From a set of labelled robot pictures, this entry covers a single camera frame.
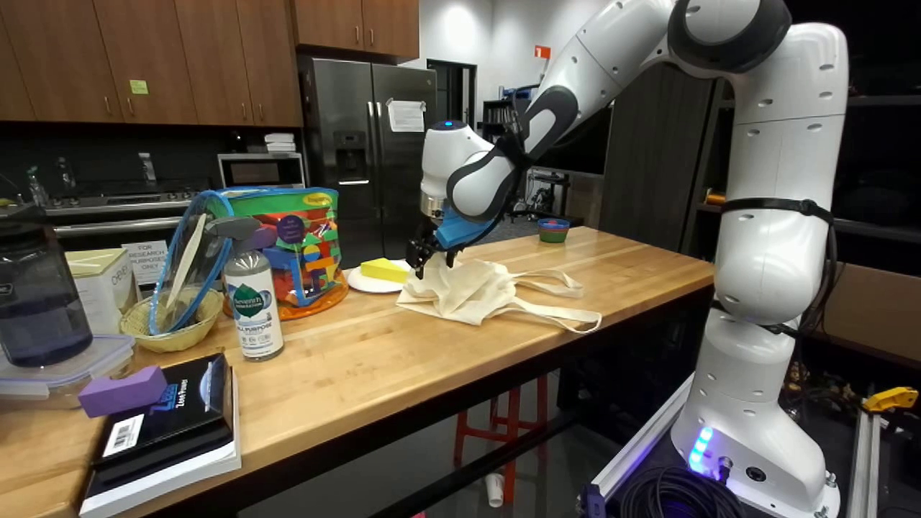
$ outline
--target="wooden cabinet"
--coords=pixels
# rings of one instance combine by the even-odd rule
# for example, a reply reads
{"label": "wooden cabinet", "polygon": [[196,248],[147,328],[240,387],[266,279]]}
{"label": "wooden cabinet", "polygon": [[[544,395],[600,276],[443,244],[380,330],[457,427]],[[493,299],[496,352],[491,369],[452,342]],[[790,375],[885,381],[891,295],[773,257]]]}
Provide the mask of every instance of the wooden cabinet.
{"label": "wooden cabinet", "polygon": [[177,0],[201,125],[301,128],[289,0]]}
{"label": "wooden cabinet", "polygon": [[367,50],[362,0],[293,0],[296,44]]}
{"label": "wooden cabinet", "polygon": [[362,0],[367,47],[378,56],[420,56],[420,4],[419,0]]}
{"label": "wooden cabinet", "polygon": [[237,0],[256,128],[301,128],[296,40],[289,0]]}
{"label": "wooden cabinet", "polygon": [[0,0],[0,18],[34,120],[121,118],[108,47],[90,0]]}
{"label": "wooden cabinet", "polygon": [[19,56],[11,53],[11,40],[6,34],[6,24],[0,18],[0,118],[4,120],[29,120],[33,115],[33,102],[27,96],[27,83],[19,67]]}
{"label": "wooden cabinet", "polygon": [[250,125],[240,15],[229,0],[177,0],[201,125]]}
{"label": "wooden cabinet", "polygon": [[126,120],[196,120],[180,15],[165,0],[96,0]]}
{"label": "wooden cabinet", "polygon": [[293,10],[302,47],[420,56],[420,0],[293,0]]}
{"label": "wooden cabinet", "polygon": [[292,0],[0,0],[0,120],[301,128]]}

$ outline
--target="microwave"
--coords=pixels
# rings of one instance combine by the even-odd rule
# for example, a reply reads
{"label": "microwave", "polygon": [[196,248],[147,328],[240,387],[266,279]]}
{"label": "microwave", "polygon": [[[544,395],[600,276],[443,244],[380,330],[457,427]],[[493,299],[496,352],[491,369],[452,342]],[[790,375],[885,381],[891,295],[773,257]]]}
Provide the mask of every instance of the microwave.
{"label": "microwave", "polygon": [[220,152],[220,179],[234,187],[306,187],[302,152]]}

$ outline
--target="faucet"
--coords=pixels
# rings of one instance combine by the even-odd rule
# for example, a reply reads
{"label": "faucet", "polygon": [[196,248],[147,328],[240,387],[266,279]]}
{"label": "faucet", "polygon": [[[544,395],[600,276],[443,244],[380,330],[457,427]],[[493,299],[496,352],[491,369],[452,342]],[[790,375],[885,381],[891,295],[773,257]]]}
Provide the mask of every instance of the faucet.
{"label": "faucet", "polygon": [[141,161],[141,174],[144,174],[144,185],[147,185],[147,191],[160,191],[160,181],[157,181],[157,169],[152,169],[152,159],[149,159],[149,152],[138,152],[138,161]]}

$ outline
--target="stainless steel refrigerator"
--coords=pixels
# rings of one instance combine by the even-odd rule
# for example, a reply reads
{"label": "stainless steel refrigerator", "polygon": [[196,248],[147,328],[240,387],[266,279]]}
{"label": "stainless steel refrigerator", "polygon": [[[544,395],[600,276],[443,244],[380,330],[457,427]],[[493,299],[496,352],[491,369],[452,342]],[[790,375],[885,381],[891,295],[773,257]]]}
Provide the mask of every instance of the stainless steel refrigerator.
{"label": "stainless steel refrigerator", "polygon": [[347,261],[403,257],[419,224],[434,71],[302,59],[312,185],[341,191]]}

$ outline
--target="white cloth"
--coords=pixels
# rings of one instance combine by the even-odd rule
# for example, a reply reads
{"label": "white cloth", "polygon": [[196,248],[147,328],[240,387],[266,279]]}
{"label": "white cloth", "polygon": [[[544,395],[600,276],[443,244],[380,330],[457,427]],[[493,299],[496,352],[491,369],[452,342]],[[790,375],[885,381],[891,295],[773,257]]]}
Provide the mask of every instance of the white cloth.
{"label": "white cloth", "polygon": [[600,310],[535,306],[519,296],[519,286],[555,296],[577,296],[580,290],[580,286],[561,271],[511,273],[498,261],[457,261],[449,267],[443,257],[433,257],[424,279],[410,279],[403,286],[397,306],[469,326],[480,326],[498,313],[529,313],[574,333],[603,328]]}

